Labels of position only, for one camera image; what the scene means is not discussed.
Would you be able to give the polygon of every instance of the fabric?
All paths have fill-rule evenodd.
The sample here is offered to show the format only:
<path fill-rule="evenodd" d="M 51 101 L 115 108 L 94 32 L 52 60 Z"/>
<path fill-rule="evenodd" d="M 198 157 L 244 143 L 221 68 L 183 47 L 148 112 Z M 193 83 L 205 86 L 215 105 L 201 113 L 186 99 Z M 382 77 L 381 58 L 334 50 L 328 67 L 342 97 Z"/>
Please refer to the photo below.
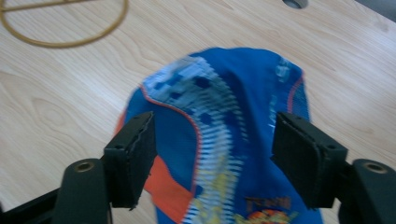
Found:
<path fill-rule="evenodd" d="M 147 77 L 121 122 L 146 111 L 159 223 L 322 223 L 270 161 L 276 112 L 309 119 L 295 64 L 264 49 L 193 53 Z"/>

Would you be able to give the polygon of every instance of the wooden table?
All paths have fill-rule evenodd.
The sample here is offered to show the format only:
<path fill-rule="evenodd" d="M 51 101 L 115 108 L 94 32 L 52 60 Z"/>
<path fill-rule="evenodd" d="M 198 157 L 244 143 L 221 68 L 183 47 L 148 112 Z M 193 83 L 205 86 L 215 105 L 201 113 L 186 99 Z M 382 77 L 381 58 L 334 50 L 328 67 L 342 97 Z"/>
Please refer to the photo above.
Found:
<path fill-rule="evenodd" d="M 9 210 L 61 184 L 64 168 L 98 158 L 142 79 L 210 47 L 275 51 L 305 71 L 313 122 L 350 149 L 396 167 L 396 24 L 353 0 L 131 0 L 121 26 L 79 48 L 28 45 L 0 26 L 0 202 Z M 14 2 L 12 5 L 28 2 Z M 121 0 L 7 14 L 30 37 L 73 40 L 115 20 Z M 336 211 L 323 210 L 326 223 Z M 115 223 L 154 223 L 145 193 Z"/>

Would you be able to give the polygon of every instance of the wood grain surface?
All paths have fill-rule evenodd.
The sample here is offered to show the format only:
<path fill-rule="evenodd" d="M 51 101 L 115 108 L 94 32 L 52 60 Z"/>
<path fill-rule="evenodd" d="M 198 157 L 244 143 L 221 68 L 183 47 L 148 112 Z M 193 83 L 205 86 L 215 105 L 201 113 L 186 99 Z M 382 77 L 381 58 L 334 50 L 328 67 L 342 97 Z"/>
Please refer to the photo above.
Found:
<path fill-rule="evenodd" d="M 6 5 L 39 2 L 7 1 Z M 304 69 L 313 122 L 350 149 L 396 167 L 396 24 L 353 0 L 130 0 L 121 26 L 72 49 L 44 49 L 0 26 L 0 202 L 5 210 L 61 184 L 74 161 L 98 158 L 142 79 L 210 47 L 269 49 Z M 121 0 L 8 12 L 21 33 L 46 41 L 96 34 Z M 334 209 L 323 210 L 337 223 Z M 114 222 L 155 223 L 149 195 Z"/>

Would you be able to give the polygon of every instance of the orange fabric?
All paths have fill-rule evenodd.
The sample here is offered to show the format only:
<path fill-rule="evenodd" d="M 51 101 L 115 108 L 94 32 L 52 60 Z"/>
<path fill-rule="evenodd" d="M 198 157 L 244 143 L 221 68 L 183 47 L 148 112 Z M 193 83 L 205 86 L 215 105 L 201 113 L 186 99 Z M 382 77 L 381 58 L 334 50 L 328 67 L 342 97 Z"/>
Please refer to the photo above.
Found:
<path fill-rule="evenodd" d="M 125 121 L 124 112 L 116 127 L 120 131 Z M 180 186 L 170 175 L 163 159 L 157 156 L 146 181 L 145 190 L 152 197 L 154 204 L 176 223 L 181 222 L 193 198 L 191 192 Z"/>

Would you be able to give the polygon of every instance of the light wood tabletop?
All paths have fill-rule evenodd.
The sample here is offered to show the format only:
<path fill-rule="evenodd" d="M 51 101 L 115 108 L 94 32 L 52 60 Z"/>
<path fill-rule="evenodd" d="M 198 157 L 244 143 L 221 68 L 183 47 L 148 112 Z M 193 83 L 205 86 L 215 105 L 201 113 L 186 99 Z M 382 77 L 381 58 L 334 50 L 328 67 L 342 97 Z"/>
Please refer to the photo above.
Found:
<path fill-rule="evenodd" d="M 35 0 L 9 1 L 17 6 Z M 130 0 L 110 35 L 71 49 L 26 44 L 0 26 L 0 202 L 9 210 L 59 188 L 65 167 L 99 158 L 144 77 L 210 47 L 272 50 L 304 69 L 313 123 L 348 161 L 396 167 L 396 24 L 353 0 Z M 122 0 L 7 12 L 21 33 L 71 41 L 99 33 Z M 334 209 L 322 210 L 338 223 Z M 114 222 L 155 223 L 145 192 Z"/>

